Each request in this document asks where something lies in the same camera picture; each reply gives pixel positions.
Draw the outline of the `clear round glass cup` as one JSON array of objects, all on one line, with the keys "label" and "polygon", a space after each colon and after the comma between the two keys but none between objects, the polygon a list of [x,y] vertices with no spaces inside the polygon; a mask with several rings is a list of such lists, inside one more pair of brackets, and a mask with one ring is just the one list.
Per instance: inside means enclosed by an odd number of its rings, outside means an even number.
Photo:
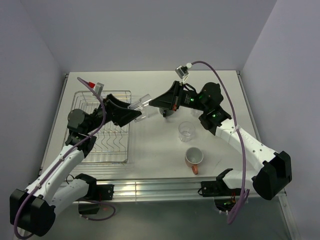
[{"label": "clear round glass cup", "polygon": [[195,126],[191,122],[184,121],[178,126],[178,134],[181,142],[189,142],[195,136]]}]

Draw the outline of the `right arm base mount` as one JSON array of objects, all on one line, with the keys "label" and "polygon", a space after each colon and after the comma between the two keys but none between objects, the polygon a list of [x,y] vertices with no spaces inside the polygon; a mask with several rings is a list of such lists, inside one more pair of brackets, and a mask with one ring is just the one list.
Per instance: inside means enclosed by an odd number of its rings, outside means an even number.
[{"label": "right arm base mount", "polygon": [[217,209],[222,212],[231,211],[237,203],[236,197],[241,194],[241,188],[228,188],[222,180],[202,181],[200,185],[197,191],[200,196],[224,197],[214,201]]}]

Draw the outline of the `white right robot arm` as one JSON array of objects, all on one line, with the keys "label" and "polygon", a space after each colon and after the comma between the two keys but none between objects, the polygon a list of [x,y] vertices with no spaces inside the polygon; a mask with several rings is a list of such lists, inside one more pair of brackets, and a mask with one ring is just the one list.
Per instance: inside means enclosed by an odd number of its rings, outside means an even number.
[{"label": "white right robot arm", "polygon": [[204,197],[240,195],[242,184],[254,190],[265,200],[271,200],[292,180],[291,157],[285,151],[276,152],[265,146],[240,126],[234,123],[231,115],[220,106],[224,97],[218,83],[206,83],[200,92],[189,84],[174,81],[164,94],[152,99],[150,106],[176,111],[179,107],[202,112],[198,118],[203,128],[214,136],[226,141],[254,168],[243,174],[228,168],[214,181],[202,183]]}]

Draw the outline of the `clear faceted glass tumbler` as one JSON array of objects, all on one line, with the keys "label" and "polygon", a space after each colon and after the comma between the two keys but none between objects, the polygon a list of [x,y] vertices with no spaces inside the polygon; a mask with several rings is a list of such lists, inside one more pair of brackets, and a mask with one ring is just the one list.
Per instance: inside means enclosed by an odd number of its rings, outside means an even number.
[{"label": "clear faceted glass tumbler", "polygon": [[151,100],[152,97],[150,94],[146,94],[127,107],[128,109],[141,112],[141,115],[134,119],[136,123],[146,120],[147,118],[154,117],[158,114],[157,108],[149,105]]}]

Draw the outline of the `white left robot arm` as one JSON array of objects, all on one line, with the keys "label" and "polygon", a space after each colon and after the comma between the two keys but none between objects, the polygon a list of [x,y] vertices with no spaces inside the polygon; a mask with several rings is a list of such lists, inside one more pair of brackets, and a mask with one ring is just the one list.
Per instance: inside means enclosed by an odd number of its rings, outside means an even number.
[{"label": "white left robot arm", "polygon": [[39,237],[53,226],[56,217],[73,202],[98,196],[96,178],[81,173],[68,186],[60,188],[71,171],[92,151],[95,134],[107,123],[123,127],[142,115],[141,108],[118,100],[112,94],[98,99],[100,105],[88,114],[73,109],[68,114],[69,136],[59,155],[33,183],[10,195],[10,223],[17,238],[18,228]]}]

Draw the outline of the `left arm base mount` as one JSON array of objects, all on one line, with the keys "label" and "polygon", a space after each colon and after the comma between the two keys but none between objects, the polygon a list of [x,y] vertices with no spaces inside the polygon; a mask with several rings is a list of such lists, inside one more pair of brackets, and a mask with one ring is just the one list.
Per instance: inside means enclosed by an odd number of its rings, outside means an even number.
[{"label": "left arm base mount", "polygon": [[[113,184],[97,184],[93,195],[85,197],[86,200],[111,201],[114,194]],[[100,205],[97,203],[79,203],[78,212],[81,215],[96,215],[99,212]]]}]

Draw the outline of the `dark green ceramic mug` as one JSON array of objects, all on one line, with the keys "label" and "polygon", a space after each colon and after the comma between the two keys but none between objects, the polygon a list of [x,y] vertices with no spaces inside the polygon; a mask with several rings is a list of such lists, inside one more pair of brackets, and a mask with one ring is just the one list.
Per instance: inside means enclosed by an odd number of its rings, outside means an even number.
[{"label": "dark green ceramic mug", "polygon": [[168,110],[164,108],[159,108],[159,113],[162,115],[163,118],[167,118],[177,113],[177,110]]}]

